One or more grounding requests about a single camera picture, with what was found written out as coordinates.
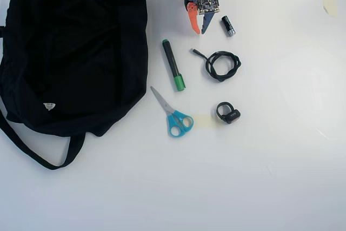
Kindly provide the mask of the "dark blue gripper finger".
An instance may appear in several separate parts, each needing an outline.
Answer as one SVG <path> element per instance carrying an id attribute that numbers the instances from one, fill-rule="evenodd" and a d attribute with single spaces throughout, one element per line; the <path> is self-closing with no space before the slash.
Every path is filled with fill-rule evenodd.
<path id="1" fill-rule="evenodd" d="M 204 34 L 214 16 L 214 12 L 207 12 L 204 14 L 204 17 L 203 17 L 203 25 L 202 25 L 202 30 L 201 30 L 201 33 Z"/>

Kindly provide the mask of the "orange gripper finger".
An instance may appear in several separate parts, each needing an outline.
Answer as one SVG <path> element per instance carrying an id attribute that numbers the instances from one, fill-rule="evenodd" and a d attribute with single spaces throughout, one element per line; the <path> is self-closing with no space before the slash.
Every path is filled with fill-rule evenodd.
<path id="1" fill-rule="evenodd" d="M 196 34 L 200 34 L 201 31 L 197 23 L 198 10 L 197 10 L 197 5 L 194 2 L 187 3 L 187 13 L 190 19 L 192 29 L 194 30 Z"/>

